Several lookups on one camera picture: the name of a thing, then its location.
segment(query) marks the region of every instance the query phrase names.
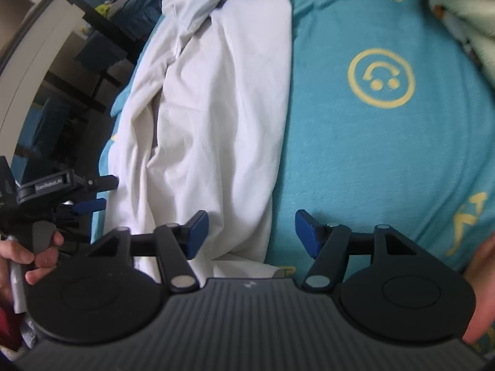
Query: finger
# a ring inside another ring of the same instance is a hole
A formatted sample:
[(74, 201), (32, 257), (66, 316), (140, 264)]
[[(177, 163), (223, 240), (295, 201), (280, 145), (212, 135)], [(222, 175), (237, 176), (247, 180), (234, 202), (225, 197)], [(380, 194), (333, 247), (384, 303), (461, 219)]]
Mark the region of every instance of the finger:
[(55, 246), (60, 247), (63, 244), (63, 235), (60, 232), (54, 232), (52, 241)]
[(48, 250), (40, 252), (36, 255), (34, 264), (37, 267), (53, 267), (57, 264), (58, 249), (56, 247), (50, 247)]
[(495, 233), (492, 234), (490, 238), (485, 240), (483, 243), (479, 245), (479, 247), (474, 252), (474, 255), (469, 263), (466, 273), (472, 274), (477, 271), (479, 266), (483, 264), (487, 258), (493, 255), (493, 251), (495, 250)]
[(39, 269), (35, 269), (34, 271), (28, 271), (26, 272), (26, 281), (33, 286), (54, 269), (55, 267), (41, 267)]
[(0, 257), (11, 259), (18, 264), (30, 264), (34, 261), (34, 254), (16, 241), (0, 241)]

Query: yellow object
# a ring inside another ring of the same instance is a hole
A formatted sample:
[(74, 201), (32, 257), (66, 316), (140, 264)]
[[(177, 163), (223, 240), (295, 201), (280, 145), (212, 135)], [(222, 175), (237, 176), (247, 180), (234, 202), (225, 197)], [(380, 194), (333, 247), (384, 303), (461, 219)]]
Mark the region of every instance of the yellow object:
[(109, 10), (110, 10), (110, 4), (100, 4), (95, 8), (95, 11), (105, 18), (108, 16)]
[(291, 277), (296, 272), (295, 267), (279, 267), (284, 271), (284, 277)]

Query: grey ribbed plate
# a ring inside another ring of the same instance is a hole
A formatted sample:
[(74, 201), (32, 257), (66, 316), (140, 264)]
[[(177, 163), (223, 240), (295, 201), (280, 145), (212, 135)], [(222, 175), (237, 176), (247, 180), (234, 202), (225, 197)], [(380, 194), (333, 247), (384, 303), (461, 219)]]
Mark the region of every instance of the grey ribbed plate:
[(290, 279), (210, 279), (174, 296), (153, 323), (93, 347), (49, 341), (17, 362), (31, 371), (465, 371), (484, 360), (462, 342), (395, 346), (350, 326), (333, 301)]

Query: red fabric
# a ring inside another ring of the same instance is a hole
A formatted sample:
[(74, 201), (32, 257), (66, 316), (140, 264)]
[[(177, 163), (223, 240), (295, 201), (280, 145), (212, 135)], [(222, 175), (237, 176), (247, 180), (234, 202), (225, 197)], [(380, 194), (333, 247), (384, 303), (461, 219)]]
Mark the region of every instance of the red fabric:
[(20, 325), (22, 313), (14, 313), (11, 306), (0, 302), (0, 345), (17, 351), (22, 345)]

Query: blue plastic tab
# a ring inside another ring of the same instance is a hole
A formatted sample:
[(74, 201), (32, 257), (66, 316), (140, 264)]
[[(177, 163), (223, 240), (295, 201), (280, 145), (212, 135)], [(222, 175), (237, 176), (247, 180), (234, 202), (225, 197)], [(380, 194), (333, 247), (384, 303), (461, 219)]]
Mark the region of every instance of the blue plastic tab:
[(98, 199), (91, 199), (91, 201), (79, 202), (73, 206), (72, 211), (76, 215), (80, 216), (86, 213), (104, 211), (105, 208), (106, 208), (106, 199), (98, 198)]
[(183, 226), (187, 233), (185, 252), (187, 259), (193, 259), (208, 237), (209, 218), (206, 211), (199, 211)]
[(303, 243), (310, 257), (316, 258), (323, 244), (319, 241), (318, 233), (324, 226), (318, 223), (308, 212), (299, 209), (295, 213), (295, 232)]

